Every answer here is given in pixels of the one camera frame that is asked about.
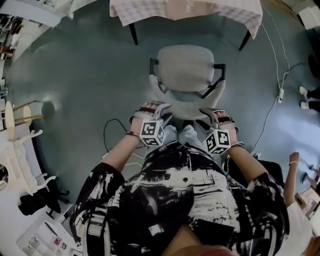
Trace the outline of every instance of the table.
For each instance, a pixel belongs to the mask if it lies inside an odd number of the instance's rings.
[[[19,16],[50,27],[56,26],[66,15],[37,0],[5,0],[0,4],[0,14]]]
[[[110,16],[118,16],[129,25],[134,43],[138,44],[134,23],[159,16],[171,20],[217,14],[244,24],[247,33],[239,50],[250,36],[254,39],[262,22],[260,0],[110,0]]]

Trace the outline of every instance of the white cable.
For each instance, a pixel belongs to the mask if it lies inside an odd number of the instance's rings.
[[[142,167],[141,163],[138,163],[138,162],[131,162],[131,163],[125,164],[125,166],[129,166],[129,165],[140,165]]]
[[[281,86],[280,86],[279,75],[278,75],[278,62],[277,62],[277,57],[276,57],[276,51],[275,51],[275,49],[274,49],[274,46],[273,46],[273,44],[272,44],[272,42],[271,42],[271,39],[270,39],[267,31],[266,31],[266,29],[265,29],[264,24],[261,23],[262,28],[263,28],[266,36],[268,37],[268,40],[269,40],[270,45],[271,45],[271,47],[272,47],[272,51],[273,51],[273,54],[274,54],[275,65],[276,65],[276,79],[277,79],[277,81],[278,81],[278,87],[279,87],[279,89],[282,90],[282,89],[283,89],[283,86],[284,86],[284,78],[285,78],[286,75],[289,74],[289,71],[290,71],[290,64],[289,64],[288,58],[287,58],[287,56],[286,56],[286,51],[285,51],[284,42],[283,42],[283,40],[282,40],[282,38],[281,38],[281,35],[280,35],[280,33],[279,33],[279,30],[278,30],[278,27],[277,27],[277,25],[276,25],[276,23],[275,23],[275,20],[274,20],[274,18],[271,16],[270,12],[268,12],[268,10],[263,6],[262,3],[261,3],[261,6],[265,9],[265,11],[269,14],[269,16],[270,16],[271,19],[272,19],[272,22],[273,22],[273,24],[274,24],[274,26],[275,26],[275,29],[276,29],[276,31],[277,31],[277,33],[278,33],[278,35],[279,35],[280,40],[281,40],[282,49],[283,49],[283,54],[284,54],[284,57],[285,57],[285,59],[286,59],[286,63],[287,63],[287,65],[288,65],[288,70],[287,70],[287,72],[285,72],[285,73],[283,74],[282,83],[281,83]],[[257,142],[255,143],[254,148],[253,148],[253,150],[251,151],[251,153],[255,151],[255,149],[256,149],[256,147],[257,147],[260,139],[262,138],[262,135],[264,134],[265,127],[266,127],[266,124],[267,124],[267,121],[268,121],[268,117],[269,117],[269,115],[271,114],[272,110],[274,109],[274,107],[275,107],[275,105],[276,105],[276,103],[277,103],[277,101],[278,101],[279,98],[280,98],[279,96],[277,96],[277,97],[275,98],[275,101],[274,101],[271,109],[269,110],[268,114],[266,115],[266,118],[265,118],[265,121],[264,121],[264,124],[263,124],[263,128],[262,128],[262,132],[261,132],[260,137],[258,138]]]
[[[283,54],[284,54],[286,63],[287,63],[287,65],[288,65],[288,71],[287,71],[286,73],[284,73],[284,75],[283,75],[283,77],[284,77],[286,74],[289,73],[289,70],[290,70],[290,64],[289,64],[289,61],[288,61],[288,58],[287,58],[287,55],[286,55],[284,41],[282,40],[282,37],[281,37],[281,35],[280,35],[280,32],[279,32],[279,30],[278,30],[278,27],[277,27],[277,24],[276,24],[274,18],[271,16],[270,12],[263,6],[262,3],[261,3],[261,6],[263,7],[263,9],[265,9],[265,11],[268,13],[268,15],[270,16],[270,18],[272,19],[272,22],[273,22],[273,24],[274,24],[274,26],[275,26],[276,32],[278,33],[279,38],[280,38],[280,40],[281,40],[281,45],[282,45],[282,49],[283,49]]]
[[[106,154],[102,157],[102,159],[105,158],[105,156],[108,155],[108,154],[109,154],[109,152],[106,153]],[[132,153],[132,155],[135,155],[135,156],[137,156],[137,157],[139,157],[139,158],[145,159],[144,157],[142,157],[142,156],[140,156],[140,155],[138,155],[138,154],[135,154],[135,153]],[[124,166],[129,166],[129,165],[139,165],[139,166],[142,167],[141,163],[138,163],[138,162],[130,162],[130,163],[125,164]]]
[[[264,30],[264,32],[265,32],[265,34],[266,34],[266,36],[267,36],[267,37],[268,37],[268,39],[269,39],[270,45],[271,45],[272,50],[273,50],[274,60],[275,60],[275,66],[276,66],[276,79],[277,79],[277,81],[278,81],[278,87],[279,87],[279,89],[281,89],[281,87],[280,87],[280,82],[279,82],[279,75],[278,75],[278,62],[277,62],[277,57],[276,57],[276,51],[275,51],[275,49],[274,49],[274,46],[273,46],[273,44],[272,44],[272,42],[271,42],[271,40],[270,40],[270,37],[269,37],[269,35],[268,35],[267,31],[266,31],[266,29],[265,29],[264,24],[263,24],[263,23],[261,23],[261,25],[262,25],[262,28],[263,28],[263,30]]]
[[[255,143],[254,148],[252,149],[252,151],[251,151],[251,152],[255,151],[255,149],[256,149],[256,147],[257,147],[257,145],[258,145],[258,143],[259,143],[259,141],[260,141],[260,139],[261,139],[262,135],[264,134],[264,131],[265,131],[265,127],[266,127],[266,124],[267,124],[268,117],[269,117],[269,115],[270,115],[271,111],[274,109],[274,107],[275,107],[275,105],[276,105],[276,103],[277,103],[278,98],[279,98],[279,96],[275,98],[275,101],[274,101],[274,103],[273,103],[272,108],[270,109],[269,113],[266,115],[266,118],[265,118],[265,121],[264,121],[264,124],[263,124],[263,128],[262,128],[262,132],[261,132],[261,134],[260,134],[260,137],[258,138],[258,140],[257,140],[257,142]]]
[[[134,155],[134,156],[136,156],[136,157],[138,157],[138,158],[145,159],[144,157],[142,157],[142,156],[140,156],[140,155],[138,155],[138,154],[135,154],[135,153],[132,153],[132,155]]]

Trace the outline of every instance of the black and white patterned shirt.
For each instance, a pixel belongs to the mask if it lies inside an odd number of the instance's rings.
[[[127,181],[98,164],[70,219],[89,256],[159,256],[186,224],[204,245],[239,255],[275,255],[289,234],[282,189],[268,173],[244,187],[206,152],[177,141],[152,151]]]

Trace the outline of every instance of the checkered tablecloth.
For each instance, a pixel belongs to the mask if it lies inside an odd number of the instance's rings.
[[[254,39],[263,11],[260,0],[110,0],[110,16],[119,16],[123,26],[153,16],[179,20],[209,14],[244,24]]]

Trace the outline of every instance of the cable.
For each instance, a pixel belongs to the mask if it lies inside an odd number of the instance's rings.
[[[138,163],[138,162],[131,162],[131,163],[125,164],[125,166],[129,166],[129,165],[139,165],[139,166],[142,167],[142,165],[140,163]]]
[[[106,153],[103,157],[105,157],[105,156],[110,152],[110,150],[107,148],[107,145],[106,145],[106,128],[107,128],[108,123],[110,123],[111,121],[117,121],[117,122],[122,126],[122,128],[124,129],[124,131],[125,131],[126,133],[128,132],[128,130],[125,128],[125,126],[122,124],[122,122],[120,122],[119,119],[113,118],[113,119],[110,119],[109,121],[107,121],[107,122],[105,123],[105,125],[104,125],[104,128],[103,128],[103,143],[104,143],[104,147],[105,147],[107,153]],[[144,147],[145,147],[145,145],[144,145],[144,146],[137,147],[137,149],[141,149],[141,148],[144,148]],[[136,157],[139,157],[139,158],[141,158],[141,159],[145,159],[144,157],[142,157],[142,156],[140,156],[140,155],[138,155],[138,154],[136,154],[136,153],[132,153],[132,155],[134,155],[134,156],[136,156]],[[142,165],[141,165],[140,163],[138,163],[138,162],[127,163],[127,164],[125,164],[125,166],[132,165],[132,164],[138,164],[138,165],[140,165],[140,166],[142,167]]]
[[[268,114],[266,115],[266,118],[265,118],[265,121],[264,121],[264,124],[263,124],[263,128],[262,128],[262,132],[261,132],[260,137],[258,138],[257,142],[255,143],[254,148],[252,149],[251,153],[255,151],[255,149],[256,149],[256,147],[257,147],[257,145],[258,145],[258,143],[259,143],[262,135],[264,134],[265,127],[266,127],[266,124],[267,124],[267,121],[268,121],[268,117],[269,117],[271,111],[274,109],[274,107],[275,107],[275,105],[276,105],[276,103],[277,103],[278,98],[279,98],[279,96],[275,98],[275,101],[274,101],[271,109],[269,110]]]
[[[282,80],[281,80],[281,86],[280,86],[279,74],[278,74],[278,61],[277,61],[276,51],[275,51],[275,49],[274,49],[274,46],[273,46],[273,44],[272,44],[272,42],[271,42],[271,39],[270,39],[267,31],[266,31],[266,29],[265,29],[264,24],[261,23],[262,28],[263,28],[263,30],[264,30],[264,32],[265,32],[265,34],[266,34],[266,36],[267,36],[267,38],[268,38],[268,40],[269,40],[269,42],[270,42],[270,45],[271,45],[271,47],[272,47],[272,51],[273,51],[273,54],[274,54],[274,60],[275,60],[275,65],[276,65],[276,79],[277,79],[277,82],[278,82],[278,88],[279,88],[280,91],[283,91],[284,81],[286,80],[286,78],[287,78],[287,76],[288,76],[288,74],[289,74],[289,71],[292,70],[292,69],[293,69],[294,67],[296,67],[296,66],[302,65],[302,63],[298,63],[298,64],[294,65],[293,67],[290,67],[290,64],[289,64],[289,61],[288,61],[288,58],[287,58],[287,55],[286,55],[286,51],[285,51],[284,42],[283,42],[283,40],[282,40],[282,37],[281,37],[281,35],[280,35],[280,32],[279,32],[278,27],[277,27],[277,25],[276,25],[276,22],[275,22],[274,18],[272,17],[272,15],[270,14],[270,12],[264,7],[264,5],[263,5],[262,3],[261,3],[261,6],[263,7],[263,9],[265,9],[265,11],[268,13],[268,15],[270,16],[270,18],[272,19],[272,22],[273,22],[273,24],[274,24],[274,26],[275,26],[275,29],[276,29],[276,31],[277,31],[277,33],[278,33],[278,35],[279,35],[280,40],[281,40],[281,45],[282,45],[282,49],[283,49],[283,54],[284,54],[284,57],[285,57],[285,59],[286,59],[286,63],[287,63],[287,65],[288,65],[288,70],[287,70],[287,72],[285,72],[285,73],[283,74],[283,77],[282,77]],[[275,98],[275,101],[274,101],[271,109],[269,110],[268,114],[266,115],[266,118],[265,118],[265,121],[264,121],[264,124],[263,124],[263,128],[262,128],[262,132],[261,132],[261,134],[260,134],[257,142],[255,143],[255,145],[254,145],[253,150],[251,151],[251,153],[253,153],[253,152],[255,151],[255,149],[256,149],[256,147],[257,147],[260,139],[262,138],[262,135],[264,134],[264,131],[265,131],[265,128],[266,128],[266,124],[267,124],[269,115],[271,114],[272,110],[274,109],[277,101],[278,101],[278,100],[282,100],[280,97],[281,97],[281,96],[279,95],[279,96],[277,96],[277,97]]]
[[[281,80],[281,81],[282,81],[282,84],[281,84],[281,87],[280,87],[280,82],[279,82],[279,77],[278,77],[278,63],[277,63],[277,58],[276,58],[275,49],[274,49],[274,47],[273,47],[273,45],[272,45],[272,43],[271,43],[271,40],[270,40],[270,38],[269,38],[269,35],[268,35],[268,33],[267,33],[264,25],[262,24],[263,30],[264,30],[266,36],[268,37],[268,39],[269,39],[269,41],[270,41],[270,44],[271,44],[271,46],[272,46],[272,50],[273,50],[274,58],[275,58],[275,62],[276,62],[276,71],[277,71],[277,76],[276,76],[276,77],[277,77],[277,79],[278,79],[278,87],[279,87],[279,89],[281,90],[281,89],[283,89],[283,87],[284,87],[285,77],[286,77],[286,75],[289,74],[290,64],[289,64],[289,61],[288,61],[288,58],[287,58],[287,55],[286,55],[284,41],[282,40],[282,37],[281,37],[280,32],[279,32],[279,30],[278,30],[277,24],[276,24],[274,18],[271,16],[270,12],[264,7],[264,5],[263,5],[262,3],[261,3],[261,6],[262,6],[263,9],[265,9],[265,11],[268,13],[268,15],[270,16],[270,18],[271,18],[271,20],[272,20],[272,22],[273,22],[273,24],[274,24],[274,27],[275,27],[275,29],[276,29],[276,32],[278,33],[279,38],[280,38],[280,40],[281,40],[281,45],[282,45],[282,49],[283,49],[283,54],[284,54],[286,63],[287,63],[287,65],[288,65],[288,70],[287,70],[287,72],[285,72],[285,73],[283,74],[283,77],[282,77],[282,80]]]
[[[304,66],[304,65],[308,65],[307,63],[304,63],[304,62],[299,62],[299,63],[297,63],[297,64],[295,64],[295,65],[293,65],[291,68],[290,68],[290,70],[289,71],[291,71],[291,70],[293,70],[295,67],[297,67],[297,66]],[[282,81],[284,81],[284,80],[286,80],[287,79],[287,77],[288,77],[288,75],[286,75],[285,76],[285,78],[283,79],[283,80],[280,80],[280,83],[282,82]]]
[[[293,16],[295,17],[295,19],[300,23],[300,20],[297,18],[297,15],[292,11],[290,10],[286,5],[284,5],[281,0],[277,0],[282,6],[284,6],[285,8],[287,8],[290,12],[292,12]]]
[[[138,158],[145,159],[144,157],[142,157],[142,156],[140,156],[140,155],[138,155],[138,154],[135,154],[135,153],[132,153],[132,155],[137,156]]]
[[[281,37],[281,35],[280,35],[280,33],[279,33],[277,24],[276,24],[274,18],[271,16],[270,12],[264,7],[264,5],[263,5],[262,3],[261,3],[261,6],[263,7],[263,9],[265,9],[265,11],[266,11],[266,12],[268,13],[268,15],[270,16],[270,18],[271,18],[271,20],[272,20],[272,22],[273,22],[273,24],[274,24],[274,26],[275,26],[276,32],[277,32],[278,35],[279,35],[279,38],[280,38],[281,44],[282,44],[283,54],[284,54],[286,63],[287,63],[287,65],[288,65],[288,71],[289,71],[289,70],[290,70],[290,65],[289,65],[289,61],[288,61],[287,55],[286,55],[285,46],[284,46],[284,41],[282,41],[282,37]]]
[[[281,89],[281,87],[280,87],[280,82],[279,82],[279,75],[278,75],[278,62],[277,62],[276,51],[275,51],[275,49],[274,49],[274,46],[273,46],[273,44],[272,44],[272,42],[271,42],[271,40],[270,40],[270,37],[269,37],[269,35],[268,35],[267,31],[266,31],[266,29],[265,29],[264,24],[263,24],[263,23],[261,23],[261,25],[262,25],[262,28],[263,28],[263,30],[264,30],[264,32],[265,32],[265,34],[266,34],[266,36],[267,36],[267,37],[268,37],[268,39],[269,39],[270,45],[271,45],[272,50],[273,50],[274,59],[275,59],[275,65],[276,65],[276,79],[277,79],[277,81],[278,81],[278,87],[279,87],[279,89]]]
[[[104,128],[103,128],[103,143],[104,143],[104,147],[108,153],[110,152],[110,150],[108,150],[107,145],[106,145],[106,128],[107,128],[107,124],[109,124],[111,121],[118,121],[118,123],[122,126],[122,128],[125,130],[125,132],[126,133],[128,132],[128,130],[125,128],[125,126],[122,124],[122,122],[120,122],[120,120],[117,118],[110,119],[109,121],[107,121],[105,123]]]

